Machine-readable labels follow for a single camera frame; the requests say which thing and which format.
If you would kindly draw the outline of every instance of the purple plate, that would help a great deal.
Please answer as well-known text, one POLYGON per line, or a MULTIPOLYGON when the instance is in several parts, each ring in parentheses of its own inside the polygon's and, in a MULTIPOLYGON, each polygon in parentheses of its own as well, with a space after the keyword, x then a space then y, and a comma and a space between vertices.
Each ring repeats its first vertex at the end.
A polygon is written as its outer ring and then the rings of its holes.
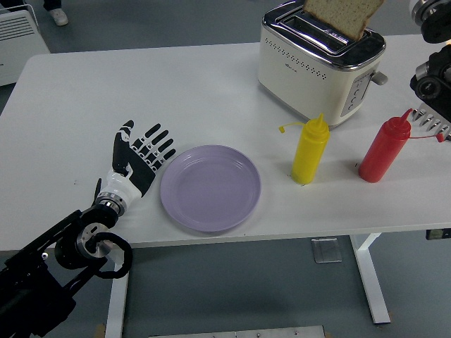
POLYGON ((161 202, 168 214, 204 232, 240 224, 254 210, 260 191, 255 165, 226 146, 186 151, 171 162, 161 179, 161 202))

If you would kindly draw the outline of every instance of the metal plate on floor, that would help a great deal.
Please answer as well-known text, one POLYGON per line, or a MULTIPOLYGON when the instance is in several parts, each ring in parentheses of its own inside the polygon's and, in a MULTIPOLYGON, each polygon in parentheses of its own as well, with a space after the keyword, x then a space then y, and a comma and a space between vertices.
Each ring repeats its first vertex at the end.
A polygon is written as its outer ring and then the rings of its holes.
POLYGON ((285 327, 281 329, 177 334, 173 336, 150 336, 149 338, 324 338, 322 326, 285 327))
POLYGON ((342 261, 336 238, 312 239, 311 246, 317 263, 339 263, 342 261))

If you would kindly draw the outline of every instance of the bread slice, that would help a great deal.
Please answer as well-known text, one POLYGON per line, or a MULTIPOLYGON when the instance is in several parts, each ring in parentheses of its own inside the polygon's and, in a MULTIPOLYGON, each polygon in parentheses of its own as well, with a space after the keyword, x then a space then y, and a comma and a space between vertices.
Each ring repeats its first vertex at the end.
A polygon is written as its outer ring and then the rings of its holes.
POLYGON ((383 2, 384 0, 305 0, 304 11, 357 41, 362 37, 370 17, 383 2))

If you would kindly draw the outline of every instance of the cream toaster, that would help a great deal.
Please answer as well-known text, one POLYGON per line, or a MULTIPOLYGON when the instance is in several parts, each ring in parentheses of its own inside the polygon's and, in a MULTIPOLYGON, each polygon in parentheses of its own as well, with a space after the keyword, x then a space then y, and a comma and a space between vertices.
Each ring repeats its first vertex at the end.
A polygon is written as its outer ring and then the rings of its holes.
POLYGON ((370 81, 381 85, 377 72, 385 40, 365 29, 352 41, 290 1, 266 13, 261 24, 259 81, 307 120, 323 113, 330 127, 361 107, 370 81))

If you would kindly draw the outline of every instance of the ventilation holes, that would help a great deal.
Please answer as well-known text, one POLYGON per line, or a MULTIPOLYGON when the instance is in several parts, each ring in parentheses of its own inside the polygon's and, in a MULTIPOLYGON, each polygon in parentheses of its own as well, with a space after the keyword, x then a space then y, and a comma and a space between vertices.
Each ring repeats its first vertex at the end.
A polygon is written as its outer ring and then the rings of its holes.
POLYGON ((0 22, 0 41, 34 34, 25 16, 0 22))
POLYGON ((283 48, 280 48, 277 44, 272 42, 270 39, 265 38, 265 43, 272 47, 275 51, 282 54, 284 57, 286 57, 288 60, 291 60, 292 62, 299 65, 301 68, 305 69, 307 72, 310 72, 313 75, 316 75, 317 77, 320 77, 321 79, 325 80, 327 78, 326 74, 323 74, 319 70, 316 70, 314 67, 311 67, 310 65, 306 64, 304 61, 300 61, 296 56, 292 55, 290 52, 284 50, 283 48))

